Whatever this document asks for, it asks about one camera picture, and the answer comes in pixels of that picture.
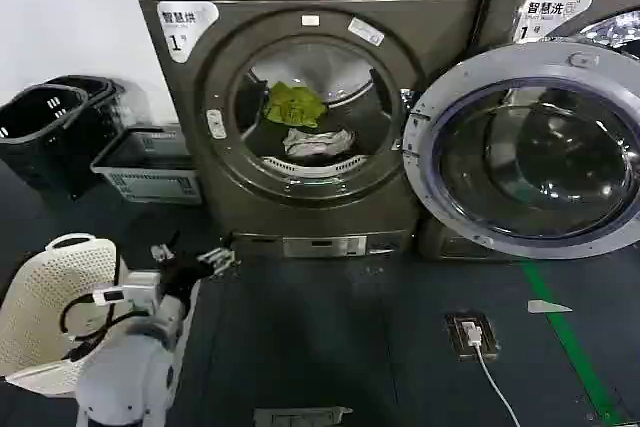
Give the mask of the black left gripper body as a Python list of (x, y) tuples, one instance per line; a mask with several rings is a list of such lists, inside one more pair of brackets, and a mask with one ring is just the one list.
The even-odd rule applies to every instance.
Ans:
[(185, 310), (191, 309), (195, 284), (213, 274), (213, 268), (192, 254), (177, 254), (159, 263), (159, 295), (179, 300)]

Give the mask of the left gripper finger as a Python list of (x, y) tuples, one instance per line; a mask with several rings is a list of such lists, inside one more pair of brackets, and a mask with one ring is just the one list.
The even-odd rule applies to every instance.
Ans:
[(150, 247), (150, 254), (155, 262), (162, 263), (166, 260), (172, 259), (174, 254), (174, 248), (179, 240), (180, 232), (176, 230), (169, 240), (165, 243), (152, 245)]
[(202, 267), (205, 277), (218, 277), (237, 268), (241, 261), (236, 252), (227, 247), (217, 247), (196, 257), (198, 265)]

